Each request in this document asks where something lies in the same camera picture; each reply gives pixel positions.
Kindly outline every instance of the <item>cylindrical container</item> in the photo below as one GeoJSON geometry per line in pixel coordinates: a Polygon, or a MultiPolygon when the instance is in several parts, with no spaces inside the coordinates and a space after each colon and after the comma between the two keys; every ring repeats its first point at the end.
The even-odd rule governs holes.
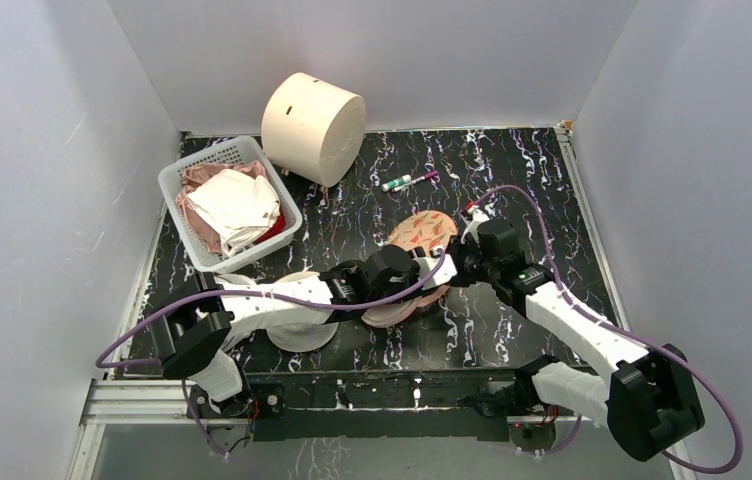
{"type": "Polygon", "coordinates": [[[396,188],[396,187],[405,185],[406,183],[409,183],[410,181],[411,181],[411,175],[403,175],[402,177],[395,178],[395,179],[391,180],[388,183],[383,183],[382,184],[382,191],[383,192],[387,192],[388,190],[390,190],[392,188],[396,188]]]}
{"type": "Polygon", "coordinates": [[[273,164],[331,187],[358,155],[365,115],[359,95],[295,73],[276,89],[264,110],[264,153],[273,164]]]}

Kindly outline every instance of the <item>floor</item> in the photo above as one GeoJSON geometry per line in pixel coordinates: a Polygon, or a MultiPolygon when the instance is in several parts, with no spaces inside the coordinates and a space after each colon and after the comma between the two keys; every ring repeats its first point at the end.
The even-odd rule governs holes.
{"type": "MultiPolygon", "coordinates": [[[[186,138],[181,156],[225,139],[186,138]]],[[[366,258],[409,215],[436,209],[455,217],[459,208],[489,188],[513,183],[525,187],[541,206],[553,237],[555,260],[571,290],[613,317],[552,128],[369,133],[355,164],[337,186],[320,188],[296,175],[283,178],[302,207],[304,223],[289,247],[238,272],[259,282],[366,258]],[[440,172],[439,182],[424,182],[399,194],[379,188],[403,174],[432,169],[440,172]]],[[[544,258],[538,224],[523,203],[504,194],[495,197],[489,212],[525,225],[532,258],[549,261],[544,258]]],[[[142,315],[160,306],[192,273],[167,215],[144,292],[142,315]]],[[[135,337],[130,358],[152,354],[148,335],[135,337]]],[[[517,367],[541,354],[579,363],[579,358],[546,330],[501,306],[488,286],[452,289],[439,303],[395,328],[342,323],[334,339],[314,352],[281,351],[262,331],[242,342],[234,353],[247,373],[517,367]]],[[[157,375],[154,367],[126,372],[127,377],[157,375]]]]}

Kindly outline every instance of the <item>plastic basket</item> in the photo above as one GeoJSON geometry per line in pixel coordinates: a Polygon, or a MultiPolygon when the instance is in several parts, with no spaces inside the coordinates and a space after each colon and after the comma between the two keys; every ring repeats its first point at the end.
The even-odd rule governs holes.
{"type": "Polygon", "coordinates": [[[267,159],[261,147],[258,146],[258,142],[252,137],[241,136],[226,140],[185,157],[161,170],[161,173],[158,174],[158,184],[161,186],[161,193],[164,194],[164,201],[167,203],[167,209],[170,210],[170,216],[173,217],[173,223],[176,224],[185,250],[188,252],[194,267],[200,272],[234,272],[291,243],[294,233],[302,226],[302,213],[294,204],[291,194],[288,193],[282,179],[279,178],[273,165],[270,164],[270,160],[267,159]],[[264,164],[267,170],[267,180],[279,194],[280,207],[285,215],[285,229],[273,238],[268,238],[258,245],[248,247],[231,258],[226,258],[220,253],[209,252],[202,239],[185,220],[181,209],[176,205],[176,197],[182,191],[182,172],[188,167],[200,163],[241,165],[253,160],[258,160],[264,164]]]}

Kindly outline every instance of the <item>marble tabletop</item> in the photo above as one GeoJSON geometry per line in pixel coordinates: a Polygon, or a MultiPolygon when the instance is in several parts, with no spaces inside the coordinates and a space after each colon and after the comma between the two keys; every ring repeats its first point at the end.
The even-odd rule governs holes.
{"type": "MultiPolygon", "coordinates": [[[[227,138],[188,137],[182,142],[181,156],[227,138]]],[[[613,318],[552,128],[368,133],[354,165],[338,185],[323,188],[293,174],[283,179],[302,208],[303,225],[289,246],[237,272],[259,283],[296,271],[326,270],[343,260],[365,259],[415,212],[439,210],[457,218],[461,207],[491,187],[515,184],[541,206],[552,236],[554,260],[573,293],[613,318]],[[440,181],[423,182],[398,194],[380,188],[404,174],[418,176],[433,169],[440,172],[440,181]]],[[[548,264],[551,259],[545,258],[539,224],[525,203],[506,192],[497,194],[486,208],[489,214],[524,227],[530,256],[548,264]]],[[[169,215],[164,218],[153,262],[142,316],[160,307],[194,272],[169,215]]],[[[247,373],[518,367],[542,354],[580,363],[549,332],[501,305],[487,285],[453,288],[396,327],[342,323],[329,344],[313,352],[281,351],[260,331],[233,353],[247,373]]],[[[136,336],[130,358],[152,355],[148,333],[136,336]]],[[[126,377],[158,374],[157,367],[125,372],[126,377]]]]}

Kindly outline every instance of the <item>red cloth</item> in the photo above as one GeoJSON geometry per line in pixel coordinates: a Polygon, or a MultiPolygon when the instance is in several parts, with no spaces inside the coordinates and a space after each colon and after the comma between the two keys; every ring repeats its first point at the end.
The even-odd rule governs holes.
{"type": "Polygon", "coordinates": [[[255,240],[255,245],[258,245],[259,243],[263,242],[264,240],[267,240],[268,238],[273,238],[276,235],[282,233],[282,230],[285,229],[285,226],[287,225],[287,222],[285,222],[285,214],[282,213],[282,211],[279,211],[279,217],[276,219],[276,223],[273,224],[272,227],[270,227],[270,230],[267,230],[264,232],[264,235],[258,237],[258,239],[255,240]]]}

